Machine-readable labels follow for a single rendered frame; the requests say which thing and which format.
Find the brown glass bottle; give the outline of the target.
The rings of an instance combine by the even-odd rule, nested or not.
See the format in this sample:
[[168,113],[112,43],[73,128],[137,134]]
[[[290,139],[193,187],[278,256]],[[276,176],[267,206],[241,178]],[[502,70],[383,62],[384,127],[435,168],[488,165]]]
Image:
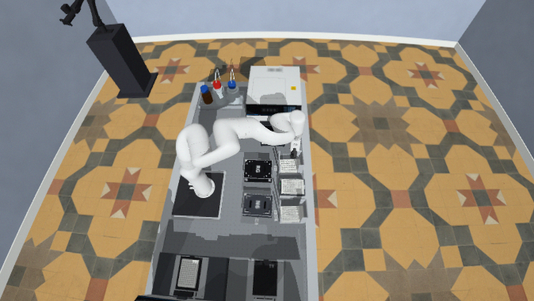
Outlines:
[[201,94],[203,100],[204,100],[204,103],[206,105],[209,105],[213,102],[213,99],[212,99],[212,95],[211,95],[211,92],[209,91],[209,95],[208,96],[203,96],[203,94]]

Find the white plastic bottle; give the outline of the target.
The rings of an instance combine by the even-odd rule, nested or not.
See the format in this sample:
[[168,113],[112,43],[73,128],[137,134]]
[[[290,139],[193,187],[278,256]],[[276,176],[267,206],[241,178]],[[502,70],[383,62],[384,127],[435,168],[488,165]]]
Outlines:
[[224,104],[227,103],[227,97],[226,97],[226,94],[225,94],[224,87],[223,87],[223,90],[221,92],[219,92],[219,93],[216,93],[214,91],[214,89],[212,89],[212,92],[213,92],[213,95],[214,95],[214,98],[216,100],[216,104],[217,105],[224,105]]
[[237,87],[237,90],[233,93],[229,92],[228,88],[227,88],[227,95],[228,95],[228,98],[229,98],[229,102],[231,103],[231,105],[238,105],[240,102],[241,102],[241,98],[240,98],[240,93],[239,93],[239,88]]

